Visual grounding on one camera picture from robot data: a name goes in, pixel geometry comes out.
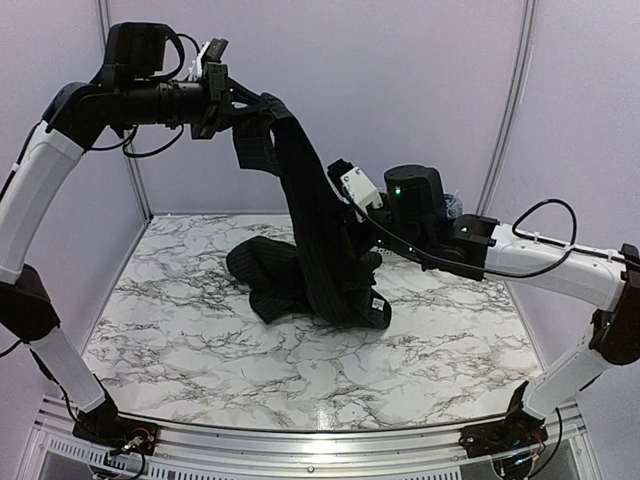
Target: marble table surface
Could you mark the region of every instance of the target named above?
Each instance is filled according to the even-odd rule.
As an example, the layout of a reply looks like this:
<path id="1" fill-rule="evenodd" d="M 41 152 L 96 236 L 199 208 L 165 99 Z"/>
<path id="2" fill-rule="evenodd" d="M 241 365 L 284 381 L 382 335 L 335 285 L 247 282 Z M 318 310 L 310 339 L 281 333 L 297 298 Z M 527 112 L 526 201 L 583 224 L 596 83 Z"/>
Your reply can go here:
<path id="1" fill-rule="evenodd" d="M 540 365 L 503 284 L 420 271 L 392 254 L 386 331 L 289 315 L 265 325 L 225 256 L 285 215 L 155 218 L 84 353 L 119 407 L 268 429 L 400 428 L 504 412 Z"/>

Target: garment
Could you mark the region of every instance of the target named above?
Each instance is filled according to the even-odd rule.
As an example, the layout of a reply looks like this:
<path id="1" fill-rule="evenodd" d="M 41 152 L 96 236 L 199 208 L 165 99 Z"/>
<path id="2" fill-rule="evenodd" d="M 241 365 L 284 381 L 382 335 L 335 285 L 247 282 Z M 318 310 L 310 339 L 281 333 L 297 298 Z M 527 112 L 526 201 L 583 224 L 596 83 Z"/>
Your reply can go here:
<path id="1" fill-rule="evenodd" d="M 269 107 L 233 126 L 234 146 L 241 168 L 280 178 L 296 246 L 253 238 L 228 255 L 229 271 L 252 288 L 251 305 L 267 322 L 309 307 L 336 325 L 387 328 L 391 306 L 371 288 L 381 256 L 354 252 L 343 221 L 351 207 L 332 189 L 291 112 L 262 97 Z"/>

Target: white wall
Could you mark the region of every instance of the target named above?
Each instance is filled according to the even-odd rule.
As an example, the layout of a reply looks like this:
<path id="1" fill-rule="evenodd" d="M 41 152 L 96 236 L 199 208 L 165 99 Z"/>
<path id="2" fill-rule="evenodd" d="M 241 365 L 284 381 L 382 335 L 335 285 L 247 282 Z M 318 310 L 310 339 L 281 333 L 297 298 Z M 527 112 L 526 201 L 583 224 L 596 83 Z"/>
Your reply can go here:
<path id="1" fill-rule="evenodd" d="M 541 1 L 526 91 L 490 214 L 513 222 L 536 201 L 558 196 L 579 216 L 583 244 L 640 244 L 640 5 Z M 568 238 L 560 210 L 530 229 Z M 514 286 L 549 362 L 589 324 L 577 301 Z M 604 478 L 640 471 L 640 365 L 607 372 L 579 404 Z"/>
<path id="2" fill-rule="evenodd" d="M 102 60 L 94 2 L 3 0 L 0 15 L 0 178 L 64 84 L 90 79 Z M 101 139 L 106 144 L 113 138 Z M 47 213 L 28 255 L 63 326 L 81 343 L 142 226 L 123 160 L 87 155 Z M 0 350 L 15 338 L 0 327 Z M 45 391 L 55 392 L 26 348 L 0 360 L 0 465 L 15 478 Z"/>
<path id="3" fill-rule="evenodd" d="M 168 23 L 230 40 L 231 76 L 280 96 L 325 165 L 344 157 L 378 184 L 423 163 L 475 208 L 513 71 L 522 1 L 110 2 L 114 22 Z M 193 56 L 190 45 L 187 52 Z M 139 150 L 169 132 L 141 131 Z M 240 171 L 228 134 L 187 135 L 141 162 L 156 212 L 282 211 L 277 179 Z"/>

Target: clothing tag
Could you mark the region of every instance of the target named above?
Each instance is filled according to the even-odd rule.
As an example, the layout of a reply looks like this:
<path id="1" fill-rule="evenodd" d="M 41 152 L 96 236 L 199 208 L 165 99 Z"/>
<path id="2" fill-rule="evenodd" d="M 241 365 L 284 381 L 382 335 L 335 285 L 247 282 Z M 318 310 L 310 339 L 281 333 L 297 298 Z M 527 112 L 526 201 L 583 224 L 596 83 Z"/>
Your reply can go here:
<path id="1" fill-rule="evenodd" d="M 376 310 L 384 310 L 384 300 L 374 298 L 373 302 L 371 302 L 371 307 L 375 308 Z"/>

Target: vertical metal pole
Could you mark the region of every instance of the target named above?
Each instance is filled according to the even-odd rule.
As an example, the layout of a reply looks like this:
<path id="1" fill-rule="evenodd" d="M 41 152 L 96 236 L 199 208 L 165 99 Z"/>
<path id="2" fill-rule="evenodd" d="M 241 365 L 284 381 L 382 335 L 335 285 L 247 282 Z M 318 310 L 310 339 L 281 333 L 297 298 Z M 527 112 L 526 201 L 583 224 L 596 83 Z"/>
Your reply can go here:
<path id="1" fill-rule="evenodd" d="M 98 24 L 100 26 L 100 34 L 102 36 L 102 50 L 104 53 L 107 44 L 107 37 L 109 36 L 109 28 L 111 27 L 111 9 L 109 7 L 109 0 L 95 1 Z M 128 148 L 131 151 L 135 151 L 133 144 L 129 145 Z M 129 172 L 129 178 L 131 180 L 131 185 L 133 186 L 140 214 L 145 224 L 148 224 L 153 218 L 153 214 L 151 213 L 151 207 L 149 206 L 149 198 L 147 197 L 144 181 L 142 179 L 140 165 L 136 159 L 128 158 L 126 156 L 124 157 L 124 161 L 127 166 L 127 171 Z"/>
<path id="2" fill-rule="evenodd" d="M 498 185 L 498 178 L 504 166 L 507 156 L 507 147 L 511 136 L 511 128 L 516 116 L 516 110 L 520 99 L 524 92 L 524 86 L 527 79 L 527 72 L 531 61 L 533 27 L 535 23 L 535 15 L 537 11 L 538 0 L 525 0 L 524 11 L 522 15 L 522 27 L 520 29 L 520 42 L 518 44 L 518 53 L 513 69 L 513 77 L 511 79 L 511 87 L 507 104 L 505 106 L 500 131 L 496 139 L 493 149 L 489 170 L 485 178 L 484 186 L 480 192 L 478 205 L 476 207 L 477 215 L 486 215 L 489 211 L 489 205 L 495 194 Z"/>

